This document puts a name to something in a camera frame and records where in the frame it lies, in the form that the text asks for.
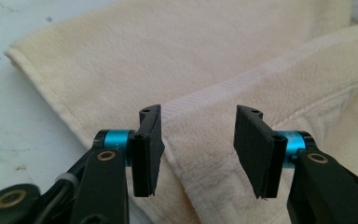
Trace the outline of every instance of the black plastic bracket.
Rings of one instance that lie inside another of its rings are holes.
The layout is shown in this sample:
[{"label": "black plastic bracket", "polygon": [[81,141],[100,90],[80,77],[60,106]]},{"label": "black plastic bracket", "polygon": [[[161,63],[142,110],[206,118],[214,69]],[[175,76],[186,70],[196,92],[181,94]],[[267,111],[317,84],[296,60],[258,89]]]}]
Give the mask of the black plastic bracket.
[{"label": "black plastic bracket", "polygon": [[237,105],[234,148],[256,198],[276,198],[287,139],[263,121],[263,113]]},{"label": "black plastic bracket", "polygon": [[39,198],[39,188],[32,184],[0,190],[0,223],[31,223],[34,217],[29,214]]},{"label": "black plastic bracket", "polygon": [[89,156],[71,215],[71,224],[129,223],[124,156],[104,149]]},{"label": "black plastic bracket", "polygon": [[358,223],[358,185],[333,157],[301,151],[287,210],[292,223]]},{"label": "black plastic bracket", "polygon": [[160,105],[141,110],[140,128],[129,136],[135,197],[148,197],[156,191],[160,158],[164,152],[160,111]]}]

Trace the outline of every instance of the brass screw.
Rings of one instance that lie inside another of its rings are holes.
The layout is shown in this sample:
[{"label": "brass screw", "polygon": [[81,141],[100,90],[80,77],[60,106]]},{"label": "brass screw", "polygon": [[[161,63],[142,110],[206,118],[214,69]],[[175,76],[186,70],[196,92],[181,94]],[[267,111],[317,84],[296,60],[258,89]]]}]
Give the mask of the brass screw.
[{"label": "brass screw", "polygon": [[318,153],[310,153],[308,154],[308,158],[314,162],[318,162],[322,164],[328,163],[328,159],[324,155]]},{"label": "brass screw", "polygon": [[116,153],[113,151],[103,151],[98,154],[97,159],[99,161],[110,161],[116,156]]},{"label": "brass screw", "polygon": [[24,189],[13,189],[0,197],[0,208],[9,208],[20,203],[27,194]]}]

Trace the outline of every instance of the white surface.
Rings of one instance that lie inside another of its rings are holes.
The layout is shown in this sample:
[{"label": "white surface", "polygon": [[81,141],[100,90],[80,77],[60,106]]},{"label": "white surface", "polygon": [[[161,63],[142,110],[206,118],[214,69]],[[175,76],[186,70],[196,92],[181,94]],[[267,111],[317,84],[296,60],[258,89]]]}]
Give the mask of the white surface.
[{"label": "white surface", "polygon": [[[110,2],[0,1],[0,189],[33,183],[44,193],[86,152],[4,51],[32,31]],[[150,223],[132,202],[130,210],[131,223]]]}]

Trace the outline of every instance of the towel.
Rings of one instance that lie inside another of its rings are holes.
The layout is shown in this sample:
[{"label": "towel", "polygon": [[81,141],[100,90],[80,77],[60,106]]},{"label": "towel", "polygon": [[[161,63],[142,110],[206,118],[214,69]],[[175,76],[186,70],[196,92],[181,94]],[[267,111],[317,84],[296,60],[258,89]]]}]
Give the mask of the towel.
[{"label": "towel", "polygon": [[6,53],[90,148],[162,104],[155,223],[287,223],[293,171],[257,200],[232,146],[236,105],[304,130],[358,174],[358,25],[351,1],[123,0],[56,23]]}]

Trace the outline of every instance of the blue metal ring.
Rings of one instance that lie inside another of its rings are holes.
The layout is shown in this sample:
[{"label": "blue metal ring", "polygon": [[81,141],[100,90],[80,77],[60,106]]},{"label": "blue metal ring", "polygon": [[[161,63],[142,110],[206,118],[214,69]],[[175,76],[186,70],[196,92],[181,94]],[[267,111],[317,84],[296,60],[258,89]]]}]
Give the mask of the blue metal ring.
[{"label": "blue metal ring", "polygon": [[295,168],[293,161],[299,150],[306,149],[304,138],[298,132],[277,131],[278,134],[287,138],[286,153],[284,155],[283,168]]},{"label": "blue metal ring", "polygon": [[103,146],[120,150],[124,155],[124,162],[127,167],[130,166],[130,158],[127,152],[129,134],[130,130],[109,130],[104,139]]}]

